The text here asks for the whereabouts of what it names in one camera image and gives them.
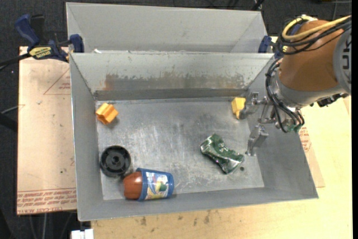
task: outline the yellow cable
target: yellow cable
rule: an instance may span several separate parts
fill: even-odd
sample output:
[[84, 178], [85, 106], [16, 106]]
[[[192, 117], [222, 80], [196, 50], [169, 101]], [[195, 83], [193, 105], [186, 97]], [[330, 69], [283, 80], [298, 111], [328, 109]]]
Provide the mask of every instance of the yellow cable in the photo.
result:
[[348, 16], [345, 16], [345, 17], [342, 17], [342, 18], [339, 18], [339, 19], [336, 19], [334, 21], [331, 21], [331, 22], [328, 22], [328, 23], [325, 23], [323, 25], [320, 25], [320, 26], [317, 26], [315, 28], [312, 28], [312, 29], [309, 29], [305, 32], [301, 32], [299, 34], [295, 34], [295, 35], [287, 35], [287, 31], [292, 27], [293, 24], [297, 23], [298, 19], [302, 19], [302, 20], [312, 20], [315, 18], [312, 18], [312, 17], [309, 17], [309, 16], [300, 16], [298, 18], [296, 18], [295, 20], [291, 21], [285, 28], [284, 30], [282, 31], [282, 37], [285, 39], [285, 40], [295, 40], [297, 38], [303, 38], [307, 35], [310, 35], [314, 32], [317, 32], [321, 29], [324, 29], [324, 28], [328, 28], [328, 27], [331, 27], [331, 26], [334, 26], [342, 21], [344, 21], [345, 19], [348, 19], [352, 17], [351, 15], [348, 15]]

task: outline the blue clamp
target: blue clamp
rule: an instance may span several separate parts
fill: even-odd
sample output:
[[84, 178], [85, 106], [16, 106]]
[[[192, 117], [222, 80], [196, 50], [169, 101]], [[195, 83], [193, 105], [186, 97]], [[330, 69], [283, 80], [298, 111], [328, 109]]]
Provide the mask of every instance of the blue clamp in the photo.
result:
[[259, 53], [266, 53], [267, 48], [271, 45], [271, 41], [272, 41], [271, 37], [264, 36], [262, 41], [261, 41], [261, 43], [260, 43], [260, 46], [258, 47], [258, 52]]
[[40, 45], [40, 38], [30, 24], [30, 15], [25, 14], [15, 22], [15, 29], [25, 39], [30, 42], [27, 53], [37, 60], [55, 59], [68, 62], [68, 53], [63, 51], [61, 45], [73, 45], [73, 52], [83, 53], [84, 45], [82, 38], [78, 34], [71, 35], [68, 41], [57, 43], [49, 40], [47, 45]]

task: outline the yellow block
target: yellow block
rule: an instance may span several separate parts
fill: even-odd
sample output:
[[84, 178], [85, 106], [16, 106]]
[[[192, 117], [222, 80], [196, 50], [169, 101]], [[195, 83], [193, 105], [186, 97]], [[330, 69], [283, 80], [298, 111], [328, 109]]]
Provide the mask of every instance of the yellow block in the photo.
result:
[[242, 111], [245, 108], [245, 98], [234, 98], [234, 100], [231, 102], [231, 107], [233, 109], [233, 113], [236, 115], [236, 118], [239, 119], [240, 111]]
[[107, 103], [104, 103], [96, 111], [97, 119], [105, 125], [112, 122], [117, 115], [118, 111], [114, 108], [114, 106]]

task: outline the plastic bottle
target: plastic bottle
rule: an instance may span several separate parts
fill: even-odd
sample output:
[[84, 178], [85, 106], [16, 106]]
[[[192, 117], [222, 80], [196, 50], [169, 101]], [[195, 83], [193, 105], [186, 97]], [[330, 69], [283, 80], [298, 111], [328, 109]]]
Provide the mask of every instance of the plastic bottle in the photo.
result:
[[169, 172], [138, 168], [123, 179], [124, 197], [134, 200], [151, 200], [170, 197], [174, 179]]

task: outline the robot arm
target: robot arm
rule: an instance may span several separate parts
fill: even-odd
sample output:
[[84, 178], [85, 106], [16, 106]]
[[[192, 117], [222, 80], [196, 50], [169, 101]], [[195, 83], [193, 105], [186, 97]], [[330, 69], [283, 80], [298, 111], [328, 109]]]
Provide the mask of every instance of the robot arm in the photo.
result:
[[266, 73], [267, 100], [261, 101], [271, 113], [258, 119], [247, 154], [268, 136], [265, 124], [297, 132], [304, 125], [302, 107], [327, 106], [351, 94], [351, 18], [329, 22], [300, 16], [286, 25], [276, 42], [279, 56]]

